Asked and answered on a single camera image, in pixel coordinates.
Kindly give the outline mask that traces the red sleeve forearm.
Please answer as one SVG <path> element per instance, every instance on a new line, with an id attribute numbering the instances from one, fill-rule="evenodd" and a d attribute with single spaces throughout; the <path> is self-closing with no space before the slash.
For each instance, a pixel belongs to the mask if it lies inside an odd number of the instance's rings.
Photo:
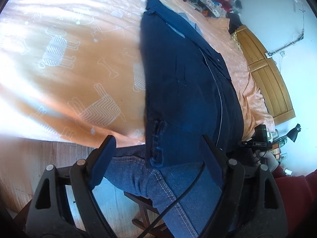
<path id="1" fill-rule="evenodd" d="M 288 231 L 292 232 L 316 200 L 316 171 L 307 176 L 288 176 L 282 167 L 278 166 L 272 175 L 284 203 Z"/>

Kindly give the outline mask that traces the right hand in white glove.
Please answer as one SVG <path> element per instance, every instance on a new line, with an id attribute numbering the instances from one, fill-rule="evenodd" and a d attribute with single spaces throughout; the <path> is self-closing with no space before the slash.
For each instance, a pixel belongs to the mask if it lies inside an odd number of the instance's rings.
<path id="1" fill-rule="evenodd" d="M 273 173 L 279 166 L 278 161 L 271 152 L 261 152 L 257 150 L 253 153 L 253 158 L 256 166 L 265 164 L 271 173 Z"/>

